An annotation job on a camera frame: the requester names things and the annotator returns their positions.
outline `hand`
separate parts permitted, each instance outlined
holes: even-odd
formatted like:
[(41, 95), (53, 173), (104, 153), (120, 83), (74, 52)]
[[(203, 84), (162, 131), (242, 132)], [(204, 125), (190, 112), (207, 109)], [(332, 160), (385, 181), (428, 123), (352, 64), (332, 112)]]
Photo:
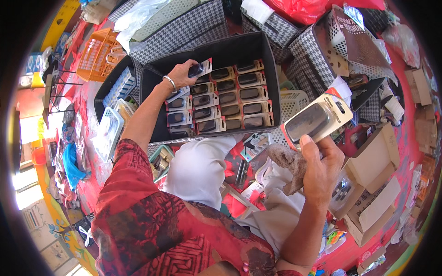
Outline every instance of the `hand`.
[(300, 144), (302, 155), (307, 161), (304, 175), (305, 198), (327, 208), (344, 163), (344, 153), (329, 136), (318, 142), (324, 156), (322, 160), (319, 158), (319, 148), (310, 136), (303, 135)]
[(173, 80), (175, 83), (176, 89), (180, 89), (187, 85), (194, 85), (197, 78), (189, 78), (187, 75), (189, 74), (190, 67), (197, 65), (198, 62), (196, 60), (188, 60), (184, 62), (183, 64), (177, 64), (175, 67), (170, 71), (170, 73), (167, 74), (169, 78)]

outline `white pants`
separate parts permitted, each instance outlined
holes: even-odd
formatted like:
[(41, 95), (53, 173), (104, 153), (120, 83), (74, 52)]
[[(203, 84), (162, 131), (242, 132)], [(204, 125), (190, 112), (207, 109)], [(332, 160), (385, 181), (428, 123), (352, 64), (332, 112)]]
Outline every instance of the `white pants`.
[[(221, 208), (219, 191), (224, 181), (224, 159), (236, 145), (233, 136), (207, 138), (184, 144), (172, 159), (163, 191), (187, 201), (195, 201)], [(300, 193), (286, 196), (282, 188), (292, 174), (272, 165), (263, 184), (266, 211), (251, 213), (245, 219), (236, 219), (241, 226), (249, 226), (252, 233), (265, 239), (273, 248), (275, 257), (299, 221), (305, 197)]]

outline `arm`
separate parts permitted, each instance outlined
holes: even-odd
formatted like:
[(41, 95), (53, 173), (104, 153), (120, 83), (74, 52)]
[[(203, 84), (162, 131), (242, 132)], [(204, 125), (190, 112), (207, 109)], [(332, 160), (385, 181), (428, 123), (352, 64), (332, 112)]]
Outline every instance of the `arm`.
[[(183, 64), (177, 64), (168, 74), (177, 89), (195, 84), (197, 78), (189, 79), (187, 74), (189, 68), (196, 64), (198, 64), (198, 62), (188, 60)], [(147, 150), (161, 105), (172, 91), (172, 83), (167, 79), (164, 79), (155, 86), (147, 99), (140, 105), (127, 123), (121, 135), (121, 139), (131, 139), (143, 150)]]
[(321, 246), (322, 230), (334, 186), (344, 162), (344, 154), (330, 137), (318, 143), (308, 136), (301, 137), (302, 155), (307, 161), (304, 175), (305, 203), (299, 222), (286, 239), (277, 270), (295, 270), (302, 275), (310, 272)]

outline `car key cover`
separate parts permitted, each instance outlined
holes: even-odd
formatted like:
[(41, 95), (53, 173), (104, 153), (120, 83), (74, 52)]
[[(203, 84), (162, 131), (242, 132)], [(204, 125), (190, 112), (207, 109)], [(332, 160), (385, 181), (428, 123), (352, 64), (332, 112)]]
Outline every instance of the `car key cover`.
[(216, 124), (216, 122), (214, 120), (198, 123), (198, 131), (199, 132), (212, 131), (216, 127), (217, 127), (217, 124)]
[(214, 70), (210, 73), (210, 75), (212, 76), (212, 79), (223, 79), (225, 77), (229, 76), (229, 71), (227, 70), (227, 68), (221, 68), (218, 70)]
[(245, 128), (257, 128), (264, 124), (264, 120), (262, 117), (251, 117), (244, 119), (244, 127)]
[(209, 92), (209, 86), (206, 83), (194, 85), (191, 87), (191, 94), (192, 95), (204, 94), (207, 92)]
[(229, 92), (229, 93), (221, 94), (221, 95), (219, 95), (219, 97), (220, 97), (220, 103), (221, 104), (236, 101), (236, 94), (234, 92)]
[(173, 113), (167, 116), (167, 121), (169, 124), (176, 124), (184, 121), (185, 117), (183, 113)]
[(186, 101), (184, 99), (178, 98), (178, 99), (172, 101), (171, 103), (169, 103), (169, 107), (171, 107), (171, 108), (183, 107), (185, 103), (186, 103)]
[(239, 106), (224, 106), (221, 108), (221, 114), (223, 116), (232, 116), (240, 113)]
[(263, 107), (260, 103), (250, 103), (243, 105), (244, 115), (258, 114), (263, 111)]
[(329, 121), (327, 112), (319, 103), (315, 103), (287, 122), (287, 136), (294, 144), (299, 144), (302, 135), (308, 134), (314, 137)]
[(253, 60), (252, 61), (242, 61), (242, 62), (239, 62), (236, 64), (236, 69), (239, 72), (247, 71), (247, 70), (253, 69), (254, 67), (255, 67), (255, 62)]
[(240, 90), (240, 98), (244, 100), (255, 99), (259, 97), (257, 88), (245, 88)]
[(244, 74), (238, 76), (238, 82), (240, 85), (246, 85), (246, 84), (252, 84), (256, 83), (258, 81), (258, 78), (256, 77), (255, 73), (250, 74)]
[(196, 110), (196, 111), (194, 112), (194, 118), (195, 118), (196, 120), (203, 119), (203, 118), (207, 118), (207, 117), (209, 117), (210, 115), (212, 115), (212, 110), (211, 110), (210, 107), (203, 108), (203, 109), (200, 109), (200, 110)]
[(209, 74), (205, 74), (203, 76), (200, 76), (195, 83), (208, 83), (210, 81)]
[(199, 63), (197, 65), (194, 65), (194, 66), (190, 67), (189, 74), (187, 74), (187, 76), (189, 78), (193, 78), (196, 75), (202, 73), (203, 71), (204, 71), (204, 66), (201, 63)]
[(174, 139), (181, 139), (181, 138), (189, 137), (189, 134), (185, 131), (178, 131), (178, 132), (172, 132), (170, 134), (170, 136), (174, 140)]
[(226, 81), (218, 82), (217, 88), (218, 88), (219, 92), (232, 90), (235, 88), (235, 81), (234, 80), (226, 80)]
[(226, 126), (227, 130), (240, 129), (241, 128), (241, 120), (226, 120), (225, 126)]
[(209, 95), (202, 95), (195, 97), (193, 99), (193, 105), (194, 106), (203, 106), (210, 102), (210, 96)]

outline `red patterned shirt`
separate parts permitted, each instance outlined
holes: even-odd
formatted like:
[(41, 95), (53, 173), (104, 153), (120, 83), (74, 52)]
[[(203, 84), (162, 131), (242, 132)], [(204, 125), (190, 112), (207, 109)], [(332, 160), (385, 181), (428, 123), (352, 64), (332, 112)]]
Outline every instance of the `red patterned shirt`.
[(95, 262), (100, 275), (196, 275), (220, 261), (241, 275), (275, 275), (266, 241), (216, 209), (159, 191), (146, 153), (129, 139), (118, 143), (92, 235), (100, 248)]

